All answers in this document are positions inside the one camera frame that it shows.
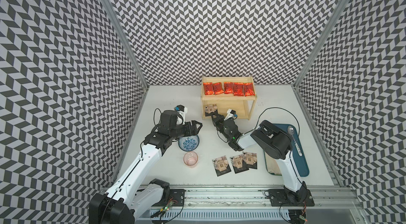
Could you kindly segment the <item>red tea bag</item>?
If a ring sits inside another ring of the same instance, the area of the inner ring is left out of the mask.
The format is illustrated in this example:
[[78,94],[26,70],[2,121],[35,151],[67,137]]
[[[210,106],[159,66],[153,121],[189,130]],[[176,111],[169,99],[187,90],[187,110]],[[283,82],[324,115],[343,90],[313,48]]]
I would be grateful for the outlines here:
[[224,82],[224,94],[233,94],[233,93],[234,93],[234,83]]
[[255,96],[254,85],[252,82],[248,82],[244,84],[244,95],[247,96]]
[[234,96],[245,96],[244,95],[244,83],[235,82],[233,83],[233,94]]
[[212,82],[203,82],[203,88],[206,96],[215,94]]
[[215,95],[220,95],[224,93],[223,85],[221,82],[213,83],[213,90]]

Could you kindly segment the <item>light wooden two-tier shelf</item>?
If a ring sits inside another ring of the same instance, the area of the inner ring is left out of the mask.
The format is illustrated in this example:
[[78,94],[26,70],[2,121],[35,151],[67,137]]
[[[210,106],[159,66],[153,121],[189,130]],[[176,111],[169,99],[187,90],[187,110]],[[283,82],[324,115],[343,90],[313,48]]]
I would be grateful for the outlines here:
[[[234,96],[233,94],[220,94],[220,95],[205,95],[203,83],[221,82],[242,82],[252,83],[254,89],[253,96]],[[250,120],[255,109],[255,105],[258,99],[256,94],[255,84],[252,76],[246,77],[202,77],[201,87],[201,102],[202,102],[202,118],[209,119],[209,116],[205,116],[205,107],[209,105],[216,105],[219,114],[226,116],[226,112],[229,109],[236,111],[239,119]]]

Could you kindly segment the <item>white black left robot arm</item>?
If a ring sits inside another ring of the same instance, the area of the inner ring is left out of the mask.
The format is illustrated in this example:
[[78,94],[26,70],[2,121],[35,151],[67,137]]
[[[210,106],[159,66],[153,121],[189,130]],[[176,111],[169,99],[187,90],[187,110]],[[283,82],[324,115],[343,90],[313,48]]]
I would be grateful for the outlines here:
[[154,179],[146,189],[139,191],[139,187],[174,140],[199,133],[202,123],[186,121],[187,112],[185,106],[178,105],[160,115],[159,123],[141,143],[141,151],[130,167],[104,194],[98,193],[91,199],[90,224],[133,224],[153,205],[167,202],[169,183]]

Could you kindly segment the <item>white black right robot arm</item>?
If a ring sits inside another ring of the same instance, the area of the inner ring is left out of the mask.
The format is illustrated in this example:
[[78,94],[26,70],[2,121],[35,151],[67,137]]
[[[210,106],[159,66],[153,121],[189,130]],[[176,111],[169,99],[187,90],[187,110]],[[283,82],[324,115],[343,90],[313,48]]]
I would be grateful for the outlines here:
[[276,163],[281,171],[286,198],[291,204],[304,202],[308,195],[306,183],[302,181],[293,158],[293,136],[268,120],[263,120],[256,128],[245,134],[235,123],[237,114],[229,110],[226,116],[218,112],[207,113],[216,130],[226,143],[235,151],[243,151],[252,145],[258,145]]

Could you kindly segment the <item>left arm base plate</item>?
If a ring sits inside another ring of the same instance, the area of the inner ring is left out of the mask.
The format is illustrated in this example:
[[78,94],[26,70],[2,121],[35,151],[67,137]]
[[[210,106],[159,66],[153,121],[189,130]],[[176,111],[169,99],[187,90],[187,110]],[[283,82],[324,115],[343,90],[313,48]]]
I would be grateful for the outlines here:
[[169,191],[164,192],[163,199],[152,207],[164,207],[169,202],[173,202],[173,207],[182,207],[185,204],[185,193],[185,189],[170,189]]

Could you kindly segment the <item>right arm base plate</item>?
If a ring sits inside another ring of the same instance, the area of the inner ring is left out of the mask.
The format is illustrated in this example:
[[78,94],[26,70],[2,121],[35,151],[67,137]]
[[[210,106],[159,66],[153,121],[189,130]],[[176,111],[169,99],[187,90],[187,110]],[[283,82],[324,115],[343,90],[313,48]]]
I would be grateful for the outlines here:
[[270,189],[267,196],[273,207],[314,207],[314,198],[308,189],[292,192],[288,189]]

